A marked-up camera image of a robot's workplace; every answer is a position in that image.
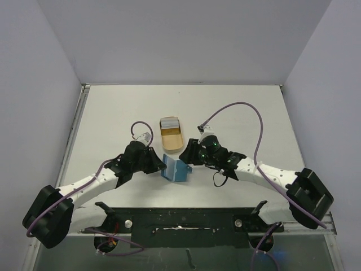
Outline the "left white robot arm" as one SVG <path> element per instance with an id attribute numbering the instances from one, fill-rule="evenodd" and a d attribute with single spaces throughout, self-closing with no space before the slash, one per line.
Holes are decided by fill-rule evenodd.
<path id="1" fill-rule="evenodd" d="M 164 169 L 166 164 L 153 147 L 131 141 L 123 154 L 103 161 L 94 174 L 58 188 L 43 187 L 23 218 L 26 236 L 53 248 L 70 232 L 73 215 L 80 206 L 127 183 L 135 173 L 151 174 Z"/>

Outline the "beige oval tray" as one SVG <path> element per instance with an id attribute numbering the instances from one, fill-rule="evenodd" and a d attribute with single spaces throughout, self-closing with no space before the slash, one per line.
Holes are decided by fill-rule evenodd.
<path id="1" fill-rule="evenodd" d="M 161 129 L 161 141 L 164 151 L 168 154 L 179 152 L 184 146 L 183 134 L 180 128 L 178 129 Z"/>

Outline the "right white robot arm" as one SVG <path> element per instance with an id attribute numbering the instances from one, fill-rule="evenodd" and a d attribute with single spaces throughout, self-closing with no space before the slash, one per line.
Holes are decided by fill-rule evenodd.
<path id="1" fill-rule="evenodd" d="M 251 182 L 273 189 L 285 203 L 262 200 L 251 217 L 252 226 L 259 231 L 277 222 L 295 221 L 308 229 L 326 228 L 325 214 L 334 198 L 311 169 L 288 171 L 256 163 L 250 157 L 229 151 L 214 135 L 203 140 L 191 138 L 179 159 L 189 165 L 203 165 L 225 176 L 226 179 Z"/>

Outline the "aluminium rail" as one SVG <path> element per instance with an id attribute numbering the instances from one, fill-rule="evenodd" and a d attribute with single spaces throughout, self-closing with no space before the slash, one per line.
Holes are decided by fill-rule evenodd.
<path id="1" fill-rule="evenodd" d="M 105 221 L 105 214 L 99 213 L 98 215 L 94 213 L 82 213 L 85 209 L 80 209 L 81 212 L 75 212 L 70 219 L 61 220 L 55 225 L 55 228 L 60 230 L 65 230 L 65 235 L 68 233 L 75 233 L 83 231 L 86 228 L 100 226 L 102 222 Z M 38 240 L 41 239 L 40 231 L 45 229 L 47 226 L 41 226 L 41 221 L 45 216 L 38 216 L 27 228 L 27 237 L 36 237 Z M 299 231 L 303 230 L 317 230 L 322 234 L 337 234 L 336 227 L 332 220 L 331 214 L 326 215 L 326 222 L 318 224 L 314 220 L 307 220 L 306 223 L 302 224 L 302 221 L 297 221 L 295 219 L 290 221 L 282 221 L 281 224 L 286 227 L 286 229 L 291 229 L 292 231 L 298 229 Z"/>
<path id="2" fill-rule="evenodd" d="M 62 160 L 59 174 L 58 174 L 58 177 L 57 177 L 57 180 L 55 183 L 55 187 L 61 186 L 61 184 L 64 181 L 64 178 L 65 178 L 65 175 L 67 172 L 67 168 L 68 168 L 68 164 L 69 164 L 69 161 L 71 158 L 73 145 L 76 140 L 78 128 L 79 128 L 79 125 L 80 125 L 80 122 L 82 119 L 82 114 L 85 109 L 85 105 L 86 105 L 87 97 L 89 95 L 90 88 L 91 88 L 91 85 L 89 85 L 89 84 L 81 85 L 80 96 L 78 99 L 78 103 L 77 103 L 76 111 L 75 111 L 74 118 L 72 121 L 69 136 L 67 139 L 67 144 L 66 144 L 66 148 L 64 151 L 63 160 Z"/>

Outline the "aluminium front rail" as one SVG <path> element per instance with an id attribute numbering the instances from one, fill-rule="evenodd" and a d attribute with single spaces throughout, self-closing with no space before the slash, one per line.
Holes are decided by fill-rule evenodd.
<path id="1" fill-rule="evenodd" d="M 99 213 L 98 215 L 94 213 L 82 213 L 85 209 L 80 209 L 81 212 L 75 212 L 70 219 L 61 220 L 55 225 L 55 228 L 60 230 L 65 230 L 65 235 L 68 233 L 75 233 L 83 231 L 86 228 L 100 226 L 102 222 L 105 221 L 105 214 Z M 38 240 L 41 239 L 40 231 L 45 229 L 47 226 L 41 226 L 41 221 L 45 216 L 38 216 L 27 228 L 27 237 L 36 237 Z M 306 223 L 302 224 L 302 221 L 297 221 L 295 219 L 290 221 L 282 221 L 281 224 L 286 227 L 286 229 L 291 229 L 292 231 L 298 229 L 299 231 L 303 230 L 317 230 L 322 234 L 337 234 L 336 227 L 332 220 L 331 214 L 326 215 L 326 222 L 318 224 L 314 220 L 307 220 Z"/>

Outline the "blue leather card holder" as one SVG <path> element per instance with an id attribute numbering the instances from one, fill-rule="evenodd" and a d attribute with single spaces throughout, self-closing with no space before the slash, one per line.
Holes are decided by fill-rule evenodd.
<path id="1" fill-rule="evenodd" d="M 166 168 L 161 171 L 161 177 L 170 182 L 186 182 L 188 175 L 193 171 L 193 168 L 183 161 L 174 160 L 166 154 L 163 154 L 162 162 Z"/>

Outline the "aluminium left side rail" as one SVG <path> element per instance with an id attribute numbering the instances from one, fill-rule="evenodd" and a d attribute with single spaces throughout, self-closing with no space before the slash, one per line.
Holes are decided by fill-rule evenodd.
<path id="1" fill-rule="evenodd" d="M 82 114 L 85 109 L 85 105 L 86 105 L 87 97 L 89 95 L 90 88 L 91 88 L 91 85 L 89 85 L 89 84 L 81 85 L 80 96 L 78 99 L 78 103 L 77 103 L 76 111 L 75 111 L 74 118 L 72 121 L 69 136 L 67 139 L 67 144 L 66 144 L 66 148 L 64 151 L 63 160 L 62 160 L 59 174 L 58 174 L 58 177 L 57 177 L 57 180 L 55 183 L 55 187 L 61 186 L 61 184 L 64 181 L 64 178 L 65 178 L 65 175 L 67 172 L 67 168 L 68 168 L 68 164 L 69 164 L 69 161 L 71 158 L 73 145 L 76 140 L 78 128 L 79 128 L 79 125 L 80 125 L 80 122 L 82 119 Z"/>

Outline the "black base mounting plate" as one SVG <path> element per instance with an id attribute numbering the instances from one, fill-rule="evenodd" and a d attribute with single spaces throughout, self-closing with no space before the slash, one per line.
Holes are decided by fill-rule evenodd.
<path id="1" fill-rule="evenodd" d="M 270 225 L 258 217 L 260 207 L 111 208 L 96 202 L 107 216 L 98 231 L 129 235 L 144 248 L 248 248 Z"/>

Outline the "stack of credit cards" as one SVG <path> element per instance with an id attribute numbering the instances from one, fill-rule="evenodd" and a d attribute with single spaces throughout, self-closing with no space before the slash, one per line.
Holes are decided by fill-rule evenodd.
<path id="1" fill-rule="evenodd" d="M 180 122 L 177 117 L 164 117 L 160 119 L 161 129 L 178 129 L 180 128 Z"/>

